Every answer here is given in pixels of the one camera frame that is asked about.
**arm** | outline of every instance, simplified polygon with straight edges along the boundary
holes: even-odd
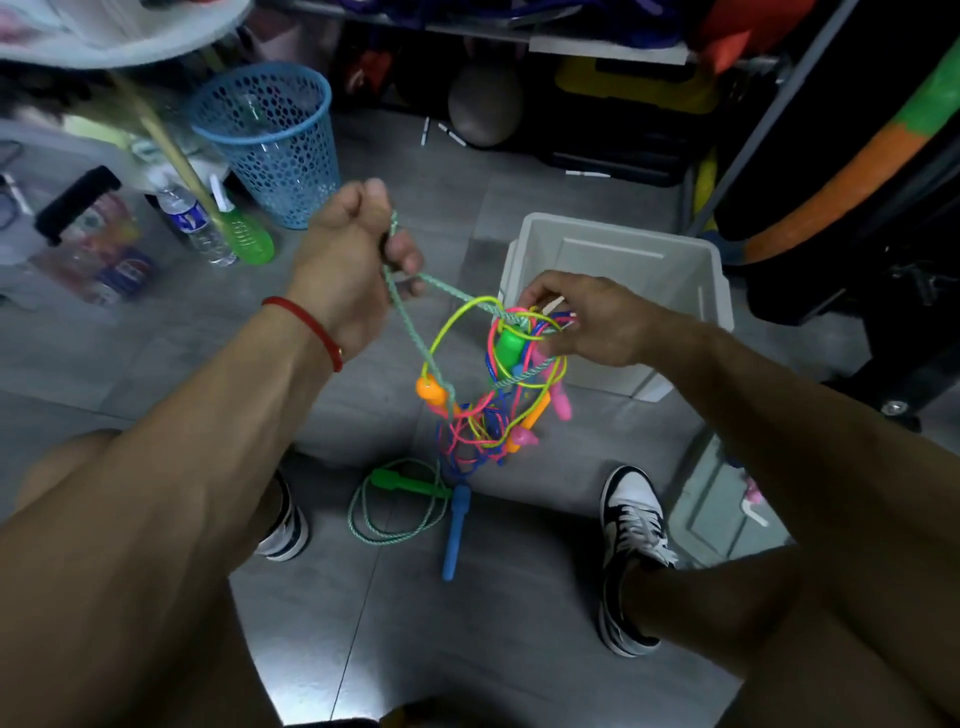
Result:
[[[389,297],[382,182],[347,185],[311,221],[287,298],[344,349],[380,331]],[[405,233],[387,257],[422,258]],[[332,364],[276,306],[0,528],[0,725],[104,724],[162,670],[223,587],[228,559]],[[54,698],[44,700],[43,696]]]
[[[960,549],[956,456],[610,280],[550,271],[519,304],[558,295],[580,323],[544,341],[544,353],[660,371],[747,466],[801,544],[890,545],[889,525],[905,523],[918,539]],[[835,549],[825,554],[837,557]]]

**plastic storage bin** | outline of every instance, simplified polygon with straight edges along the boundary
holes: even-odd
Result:
[[[267,62],[214,77],[187,113],[274,220],[304,230],[340,186],[330,98],[330,84],[316,71]]]
[[[727,463],[720,438],[705,434],[679,468],[682,490],[668,521],[671,545],[698,566],[712,567],[788,543],[790,534],[769,503],[754,506],[765,526],[743,514],[743,471]]]
[[[703,240],[557,215],[527,215],[500,281],[504,304],[516,305],[523,289],[551,268],[606,276],[654,303],[733,330],[730,285],[720,254]],[[570,358],[565,381],[643,401],[659,401],[673,389],[650,367],[616,369],[579,357]]]

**exercise ball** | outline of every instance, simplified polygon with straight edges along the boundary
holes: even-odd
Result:
[[[523,87],[509,65],[471,63],[450,86],[450,123],[475,147],[509,139],[523,119]]]

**hand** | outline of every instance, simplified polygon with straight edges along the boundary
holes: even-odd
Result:
[[[390,294],[383,279],[388,262],[407,276],[423,267],[423,255],[410,233],[398,232],[380,257],[380,240],[390,230],[393,206],[380,180],[349,182],[310,219],[294,258],[287,298],[319,321],[344,350],[360,353],[383,329]],[[404,298],[417,296],[424,283],[398,285]]]
[[[542,307],[559,296],[577,314],[577,321],[538,344],[546,356],[577,353],[612,367],[647,364],[651,351],[664,341],[663,335],[669,335],[671,326],[688,320],[610,279],[560,271],[537,276],[520,294],[517,305]]]

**red string bracelet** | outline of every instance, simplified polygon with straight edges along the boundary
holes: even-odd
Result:
[[[286,308],[290,313],[296,316],[298,319],[303,321],[310,327],[317,336],[320,337],[320,340],[324,342],[327,352],[330,354],[330,359],[333,360],[333,371],[340,372],[344,368],[344,350],[337,346],[330,334],[326,332],[326,329],[321,326],[321,323],[317,321],[313,316],[311,316],[306,310],[302,307],[296,305],[292,301],[288,301],[285,298],[280,296],[270,296],[265,298],[260,305],[278,305],[280,308]]]

